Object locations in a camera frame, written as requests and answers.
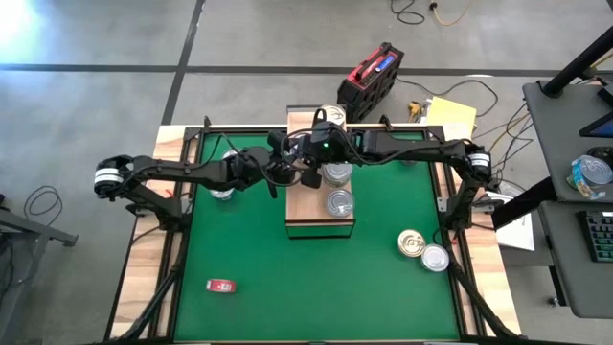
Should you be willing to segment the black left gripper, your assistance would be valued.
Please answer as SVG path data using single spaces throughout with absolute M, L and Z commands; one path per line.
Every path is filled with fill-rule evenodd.
M 268 133 L 267 144 L 272 148 L 269 161 L 263 166 L 262 176 L 273 198 L 278 197 L 278 187 L 291 187 L 300 182 L 298 170 L 288 162 L 290 156 L 289 139 L 281 130 Z

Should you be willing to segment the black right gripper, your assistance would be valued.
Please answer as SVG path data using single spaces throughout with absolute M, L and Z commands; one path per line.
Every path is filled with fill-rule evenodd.
M 317 171 L 323 164 L 345 163 L 354 159 L 351 141 L 347 132 L 332 122 L 316 124 L 310 134 L 299 139 L 299 157 L 307 165 L 302 173 L 301 184 L 309 188 L 319 188 L 322 175 Z

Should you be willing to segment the red-label seafood can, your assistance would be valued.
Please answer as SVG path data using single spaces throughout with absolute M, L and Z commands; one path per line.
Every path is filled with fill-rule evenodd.
M 231 280 L 209 279 L 206 284 L 206 289 L 215 293 L 234 293 L 237 289 L 237 285 Z

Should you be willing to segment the red and black tool case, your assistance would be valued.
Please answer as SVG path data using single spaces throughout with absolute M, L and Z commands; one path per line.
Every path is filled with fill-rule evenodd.
M 382 42 L 342 80 L 336 102 L 345 107 L 349 123 L 361 122 L 390 92 L 403 57 L 390 42 Z

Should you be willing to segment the yellow paper pad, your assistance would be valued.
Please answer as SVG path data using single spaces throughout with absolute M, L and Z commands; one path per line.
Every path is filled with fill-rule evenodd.
M 430 126 L 462 125 L 472 133 L 476 115 L 477 109 L 474 107 L 433 96 L 428 101 L 426 123 Z

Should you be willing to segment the green table mat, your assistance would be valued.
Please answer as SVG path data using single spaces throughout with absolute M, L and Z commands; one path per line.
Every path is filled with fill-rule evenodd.
M 402 256 L 397 237 L 438 227 L 429 167 L 398 162 L 352 175 L 348 239 L 291 240 L 285 199 L 264 183 L 220 201 L 195 196 L 175 339 L 408 340 L 458 336 L 448 277 Z M 234 281 L 234 293 L 206 289 Z

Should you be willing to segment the black desk support bar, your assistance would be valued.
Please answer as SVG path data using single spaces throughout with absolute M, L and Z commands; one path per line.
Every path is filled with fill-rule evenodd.
M 544 178 L 526 192 L 497 207 L 491 215 L 494 229 L 498 230 L 516 219 L 529 214 L 541 202 L 547 200 L 557 200 L 551 177 Z

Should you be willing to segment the white paper sheet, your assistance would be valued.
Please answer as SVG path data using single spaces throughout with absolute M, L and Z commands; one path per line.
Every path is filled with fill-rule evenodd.
M 499 245 L 534 251 L 532 215 L 527 214 L 496 230 Z

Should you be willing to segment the grey desk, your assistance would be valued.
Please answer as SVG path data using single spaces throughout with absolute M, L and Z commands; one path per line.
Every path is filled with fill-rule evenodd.
M 613 319 L 613 264 L 592 261 L 579 223 L 581 211 L 613 212 L 613 204 L 545 201 L 538 207 L 561 283 L 559 300 L 577 317 Z
M 567 182 L 571 163 L 593 147 L 613 147 L 613 138 L 582 137 L 579 131 L 613 112 L 599 96 L 595 84 L 571 84 L 557 98 L 546 96 L 538 83 L 522 86 L 533 118 L 556 197 L 560 201 L 585 202 Z

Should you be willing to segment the black metal stand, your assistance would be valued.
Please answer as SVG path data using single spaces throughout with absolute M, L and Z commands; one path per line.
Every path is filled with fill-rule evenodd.
M 14 343 L 26 295 L 48 242 L 73 246 L 78 240 L 76 235 L 54 228 L 54 218 L 46 223 L 34 219 L 54 209 L 62 212 L 63 201 L 49 185 L 27 197 L 21 216 L 11 211 L 6 196 L 0 193 L 0 345 Z

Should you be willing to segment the black monitor pole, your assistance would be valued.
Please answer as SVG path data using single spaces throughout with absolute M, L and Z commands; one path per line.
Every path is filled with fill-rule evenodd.
M 551 80 L 540 85 L 541 91 L 550 98 L 557 98 L 563 89 L 576 78 L 595 69 L 607 60 L 606 54 L 613 53 L 613 25 L 575 57 Z

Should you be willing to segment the colourful-label can with silver lid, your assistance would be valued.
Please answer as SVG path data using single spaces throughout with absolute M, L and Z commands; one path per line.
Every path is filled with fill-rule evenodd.
M 582 155 L 572 161 L 566 181 L 583 197 L 600 199 L 606 196 L 603 187 L 613 181 L 613 170 L 600 158 Z

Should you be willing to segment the black tablet screen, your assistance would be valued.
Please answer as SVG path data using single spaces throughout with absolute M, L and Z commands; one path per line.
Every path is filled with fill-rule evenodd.
M 613 138 L 613 111 L 579 131 L 580 137 Z

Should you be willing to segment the black keyboard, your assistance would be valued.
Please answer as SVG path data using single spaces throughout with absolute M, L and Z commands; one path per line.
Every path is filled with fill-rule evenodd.
M 613 264 L 613 212 L 581 211 L 578 217 L 592 261 Z

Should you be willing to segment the wooden shelf with black frame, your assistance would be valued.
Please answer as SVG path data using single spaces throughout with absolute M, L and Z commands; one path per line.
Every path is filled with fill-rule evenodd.
M 348 239 L 356 224 L 353 212 L 335 217 L 328 212 L 329 195 L 336 191 L 352 191 L 348 181 L 334 188 L 321 180 L 318 189 L 296 184 L 286 189 L 285 231 L 291 240 Z

